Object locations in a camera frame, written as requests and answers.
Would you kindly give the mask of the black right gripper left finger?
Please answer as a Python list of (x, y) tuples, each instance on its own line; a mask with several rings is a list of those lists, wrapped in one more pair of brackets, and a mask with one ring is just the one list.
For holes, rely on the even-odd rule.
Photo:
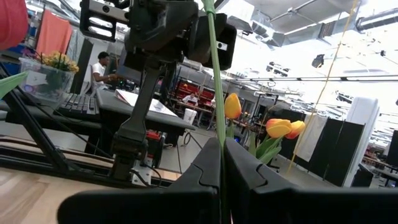
[(58, 224), (220, 224), (221, 145), (210, 138), (166, 189), (92, 190), (66, 198)]

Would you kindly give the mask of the red artificial tulip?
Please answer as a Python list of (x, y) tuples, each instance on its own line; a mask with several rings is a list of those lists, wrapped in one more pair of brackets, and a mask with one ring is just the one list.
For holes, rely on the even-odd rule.
[[(0, 51), (17, 46), (28, 30), (27, 7), (24, 0), (0, 0)], [(0, 61), (3, 78), (0, 78), (0, 99), (17, 87), (27, 72), (10, 75)]]
[(209, 25), (210, 35), (210, 50), (211, 60), (213, 65), (213, 76), (215, 81), (215, 100), (216, 100), (216, 130), (217, 137), (221, 145), (221, 223), (231, 224), (231, 214), (227, 200), (227, 185), (226, 185), (226, 168), (224, 160), (224, 142), (226, 139), (226, 126), (224, 118), (224, 103), (223, 103), (223, 89), (220, 75), (220, 63), (218, 58), (218, 49), (216, 42), (215, 31), (215, 16), (216, 11), (214, 7), (214, 0), (201, 0), (203, 3), (204, 11), (206, 12)]

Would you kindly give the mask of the silver mounting plate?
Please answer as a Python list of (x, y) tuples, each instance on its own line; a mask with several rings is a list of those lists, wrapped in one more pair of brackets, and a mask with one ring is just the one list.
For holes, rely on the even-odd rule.
[(146, 157), (145, 159), (134, 162), (131, 170), (133, 185), (148, 187), (151, 186), (152, 180), (152, 158)]

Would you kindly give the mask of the black partition panel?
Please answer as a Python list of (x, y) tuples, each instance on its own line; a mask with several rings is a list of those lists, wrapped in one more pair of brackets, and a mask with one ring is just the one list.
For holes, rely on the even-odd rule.
[(309, 162), (309, 171), (343, 186), (363, 125), (328, 119)]

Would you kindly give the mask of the white hanging cloth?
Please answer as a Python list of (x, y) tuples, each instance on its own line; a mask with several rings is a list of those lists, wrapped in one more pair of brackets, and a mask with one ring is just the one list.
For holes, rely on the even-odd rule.
[(312, 120), (310, 120), (310, 114), (306, 115), (304, 119), (305, 131), (298, 137), (295, 146), (296, 156), (306, 162), (310, 161), (327, 120), (327, 117), (317, 114), (314, 114)]

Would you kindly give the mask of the red tool case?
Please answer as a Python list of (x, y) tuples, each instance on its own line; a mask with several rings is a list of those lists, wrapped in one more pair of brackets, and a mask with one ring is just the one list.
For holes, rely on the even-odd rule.
[(162, 149), (164, 137), (161, 132), (148, 130), (146, 132), (146, 139), (151, 151)]

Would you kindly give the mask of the person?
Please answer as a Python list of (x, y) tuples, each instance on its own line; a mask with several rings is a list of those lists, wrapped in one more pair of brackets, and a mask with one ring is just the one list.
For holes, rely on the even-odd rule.
[(195, 92), (191, 92), (189, 95), (185, 96), (182, 99), (182, 102), (186, 103), (186, 104), (197, 106), (198, 105), (198, 98), (196, 97)]
[(93, 93), (97, 89), (107, 89), (105, 83), (118, 78), (115, 73), (104, 74), (108, 63), (109, 54), (107, 52), (100, 52), (98, 54), (98, 61), (91, 65), (91, 91)]

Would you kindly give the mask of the white booklet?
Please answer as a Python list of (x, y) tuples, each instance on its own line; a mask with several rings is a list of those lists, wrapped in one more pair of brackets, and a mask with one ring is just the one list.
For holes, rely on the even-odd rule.
[[(134, 107), (136, 105), (136, 101), (139, 95), (124, 90), (115, 90), (114, 96), (119, 100), (125, 102), (129, 106)], [(174, 112), (169, 110), (165, 105), (163, 105), (159, 100), (156, 99), (152, 99), (149, 110), (157, 113), (167, 114), (170, 116), (176, 116)]]

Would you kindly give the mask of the grey side desk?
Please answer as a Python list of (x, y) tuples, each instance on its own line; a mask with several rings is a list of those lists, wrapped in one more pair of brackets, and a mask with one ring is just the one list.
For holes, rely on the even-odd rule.
[[(67, 131), (56, 123), (56, 121), (59, 121), (69, 127), (69, 130), (88, 136), (90, 140), (96, 141), (102, 131), (109, 130), (114, 133), (118, 130), (121, 123), (130, 117), (133, 110), (132, 106), (117, 99), (114, 93), (108, 90), (99, 91), (99, 98), (96, 103), (99, 109), (96, 119), (62, 117), (53, 112), (58, 107), (58, 103), (45, 100), (40, 101), (40, 107), (43, 111), (32, 105), (28, 105), (27, 109), (42, 128)], [(148, 111), (146, 128), (178, 136), (183, 135), (186, 129), (195, 129), (193, 125), (182, 118), (172, 115), (170, 112), (158, 112), (157, 109)]]

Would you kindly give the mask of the white waste bin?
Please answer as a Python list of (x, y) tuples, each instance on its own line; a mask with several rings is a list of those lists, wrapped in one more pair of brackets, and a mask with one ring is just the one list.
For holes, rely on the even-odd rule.
[(196, 116), (197, 116), (197, 111), (192, 110), (190, 108), (185, 108), (185, 111), (183, 114), (184, 121), (188, 122), (189, 124), (193, 124)]

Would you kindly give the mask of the white pillar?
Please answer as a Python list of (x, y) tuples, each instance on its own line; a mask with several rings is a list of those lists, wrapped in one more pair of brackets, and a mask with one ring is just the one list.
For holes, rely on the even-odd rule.
[(346, 121), (363, 125), (363, 130), (345, 177), (344, 187), (351, 187), (354, 175), (359, 167), (358, 165), (364, 157), (370, 137), (374, 131), (379, 111), (379, 100), (376, 98), (356, 97), (351, 104)]

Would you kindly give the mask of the yellow flower bunch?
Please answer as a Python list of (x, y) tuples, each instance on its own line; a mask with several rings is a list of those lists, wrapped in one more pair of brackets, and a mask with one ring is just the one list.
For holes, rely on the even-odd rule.
[(57, 51), (50, 54), (40, 54), (39, 62), (65, 72), (77, 73), (79, 71), (79, 67), (74, 60)]

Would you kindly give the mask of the red hanging cloth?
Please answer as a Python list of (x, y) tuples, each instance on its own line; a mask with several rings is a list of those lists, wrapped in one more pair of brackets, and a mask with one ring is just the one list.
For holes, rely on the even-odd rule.
[(72, 34), (72, 27), (67, 20), (44, 11), (40, 34), (37, 41), (36, 52), (38, 54), (50, 54), (53, 52), (65, 53)]

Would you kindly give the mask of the black backlit keyboard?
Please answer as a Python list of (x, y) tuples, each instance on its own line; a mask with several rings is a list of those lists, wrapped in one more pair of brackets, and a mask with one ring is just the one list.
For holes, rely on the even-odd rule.
[(83, 115), (99, 115), (100, 110), (94, 96), (68, 93), (55, 110), (64, 116), (68, 113)]

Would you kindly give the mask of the black aluminium table frame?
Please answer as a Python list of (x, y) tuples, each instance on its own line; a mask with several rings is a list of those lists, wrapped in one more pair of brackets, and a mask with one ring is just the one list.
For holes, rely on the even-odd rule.
[[(148, 157), (144, 146), (129, 146), (114, 157), (100, 151), (97, 155), (56, 147), (20, 98), (15, 87), (4, 98), (33, 142), (0, 136), (0, 167), (51, 175), (117, 188), (141, 188), (131, 182), (136, 160)], [(151, 186), (166, 188), (179, 178), (178, 173), (152, 167)]]

